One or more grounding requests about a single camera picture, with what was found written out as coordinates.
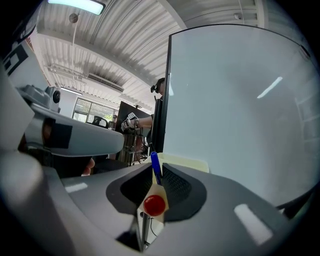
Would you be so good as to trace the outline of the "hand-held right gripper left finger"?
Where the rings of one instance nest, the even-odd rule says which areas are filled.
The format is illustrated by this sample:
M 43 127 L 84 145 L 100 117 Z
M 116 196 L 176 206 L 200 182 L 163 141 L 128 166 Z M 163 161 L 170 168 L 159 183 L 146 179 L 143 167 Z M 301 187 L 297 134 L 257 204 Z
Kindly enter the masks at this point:
M 23 256 L 132 256 L 143 251 L 137 207 L 120 187 L 150 164 L 60 179 L 32 156 L 0 154 L 0 198 L 26 238 L 15 238 Z

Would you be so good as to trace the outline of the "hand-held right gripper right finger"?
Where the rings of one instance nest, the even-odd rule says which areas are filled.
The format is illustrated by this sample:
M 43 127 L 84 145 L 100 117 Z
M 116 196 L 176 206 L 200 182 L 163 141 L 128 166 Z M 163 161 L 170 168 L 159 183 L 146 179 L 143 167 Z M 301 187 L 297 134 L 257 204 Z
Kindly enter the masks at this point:
M 165 163 L 169 208 L 150 256 L 268 256 L 291 223 L 273 205 L 238 182 Z

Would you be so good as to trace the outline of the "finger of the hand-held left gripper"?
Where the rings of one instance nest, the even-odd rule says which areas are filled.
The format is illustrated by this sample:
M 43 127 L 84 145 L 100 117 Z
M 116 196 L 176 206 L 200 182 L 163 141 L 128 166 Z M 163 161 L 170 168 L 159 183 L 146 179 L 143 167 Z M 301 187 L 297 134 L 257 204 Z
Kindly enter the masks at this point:
M 83 123 L 49 109 L 34 109 L 25 131 L 26 144 L 63 157 L 92 157 L 115 154 L 124 146 L 116 131 Z

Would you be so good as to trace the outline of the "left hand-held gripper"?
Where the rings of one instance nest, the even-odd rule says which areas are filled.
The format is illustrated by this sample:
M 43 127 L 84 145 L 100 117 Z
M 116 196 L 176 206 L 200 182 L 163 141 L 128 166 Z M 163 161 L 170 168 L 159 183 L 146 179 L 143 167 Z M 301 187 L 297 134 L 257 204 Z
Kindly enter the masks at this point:
M 0 149 L 18 148 L 35 117 L 30 104 L 58 112 L 60 100 L 60 90 L 50 86 L 30 45 L 14 43 L 0 59 Z

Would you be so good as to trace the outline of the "person's left hand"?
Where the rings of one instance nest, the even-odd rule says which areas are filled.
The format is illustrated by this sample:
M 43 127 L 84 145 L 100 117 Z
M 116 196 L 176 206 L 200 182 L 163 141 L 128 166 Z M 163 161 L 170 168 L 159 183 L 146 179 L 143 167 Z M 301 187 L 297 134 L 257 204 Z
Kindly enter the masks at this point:
M 89 176 L 92 173 L 93 168 L 95 167 L 95 161 L 93 158 L 91 158 L 87 164 L 87 166 L 84 168 L 84 171 L 82 173 L 83 176 Z

